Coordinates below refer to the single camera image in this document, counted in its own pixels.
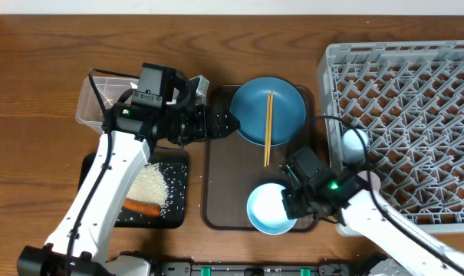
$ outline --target carrot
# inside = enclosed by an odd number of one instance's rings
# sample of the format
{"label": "carrot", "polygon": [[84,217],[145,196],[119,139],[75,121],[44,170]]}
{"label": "carrot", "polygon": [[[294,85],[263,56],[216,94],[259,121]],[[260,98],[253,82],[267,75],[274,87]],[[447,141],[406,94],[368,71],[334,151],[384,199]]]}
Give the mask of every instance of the carrot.
{"label": "carrot", "polygon": [[158,218],[160,216],[160,206],[157,204],[143,203],[132,199],[126,199],[124,201],[123,207],[151,218]]}

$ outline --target black plate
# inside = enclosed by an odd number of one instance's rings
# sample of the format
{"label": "black plate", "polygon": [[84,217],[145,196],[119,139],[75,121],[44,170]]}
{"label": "black plate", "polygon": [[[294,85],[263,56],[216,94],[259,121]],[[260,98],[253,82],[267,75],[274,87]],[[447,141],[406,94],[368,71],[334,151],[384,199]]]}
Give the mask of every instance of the black plate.
{"label": "black plate", "polygon": [[[85,156],[81,165],[80,189],[85,176],[88,174],[95,153]],[[184,209],[186,207],[186,186],[189,173],[189,165],[185,156],[159,156],[152,155],[151,164],[159,164],[160,172],[163,174],[169,186],[169,204],[166,208],[165,216],[149,218],[126,208],[120,210],[117,216],[115,227],[136,227],[136,228],[177,228],[184,222]]]}

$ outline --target green connector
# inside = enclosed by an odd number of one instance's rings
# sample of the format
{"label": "green connector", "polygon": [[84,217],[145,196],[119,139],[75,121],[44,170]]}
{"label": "green connector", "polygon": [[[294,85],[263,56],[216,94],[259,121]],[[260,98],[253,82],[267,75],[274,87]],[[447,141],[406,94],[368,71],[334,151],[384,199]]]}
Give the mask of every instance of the green connector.
{"label": "green connector", "polygon": [[310,269],[307,269],[307,268],[300,269],[300,276],[310,276]]}
{"label": "green connector", "polygon": [[201,276],[211,276],[211,268],[201,268]]}

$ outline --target brown tray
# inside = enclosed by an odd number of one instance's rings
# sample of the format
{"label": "brown tray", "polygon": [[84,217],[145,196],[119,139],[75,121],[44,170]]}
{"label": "brown tray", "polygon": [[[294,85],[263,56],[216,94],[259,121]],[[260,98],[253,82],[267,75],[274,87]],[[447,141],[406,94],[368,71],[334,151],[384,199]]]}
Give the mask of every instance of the brown tray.
{"label": "brown tray", "polygon": [[[233,95],[241,85],[224,85],[208,95],[209,106],[230,107]],[[314,98],[305,87],[296,87],[307,109],[304,127],[290,142],[271,148],[270,166],[264,167],[264,147],[244,139],[238,132],[224,139],[206,143],[206,167],[201,216],[205,224],[216,230],[254,231],[248,220],[246,203],[257,186],[276,182],[289,186],[288,177],[279,168],[286,156],[303,146],[315,149]],[[316,222],[311,216],[300,218],[290,232],[308,232]]]}

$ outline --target blue bowl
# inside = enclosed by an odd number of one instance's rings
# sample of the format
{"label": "blue bowl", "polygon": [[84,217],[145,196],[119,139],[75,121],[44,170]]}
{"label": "blue bowl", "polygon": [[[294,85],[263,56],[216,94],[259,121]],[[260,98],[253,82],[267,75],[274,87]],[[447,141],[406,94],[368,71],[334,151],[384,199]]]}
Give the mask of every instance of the blue bowl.
{"label": "blue bowl", "polygon": [[267,183],[255,188],[247,200],[247,216],[260,232],[280,235],[288,232],[296,219],[288,219],[281,191],[284,186]]}
{"label": "blue bowl", "polygon": [[260,77],[242,85],[233,96],[230,111],[240,120],[238,132],[249,142],[265,145],[268,95],[274,94],[271,145],[287,143],[303,126],[307,110],[298,90],[284,80]]}

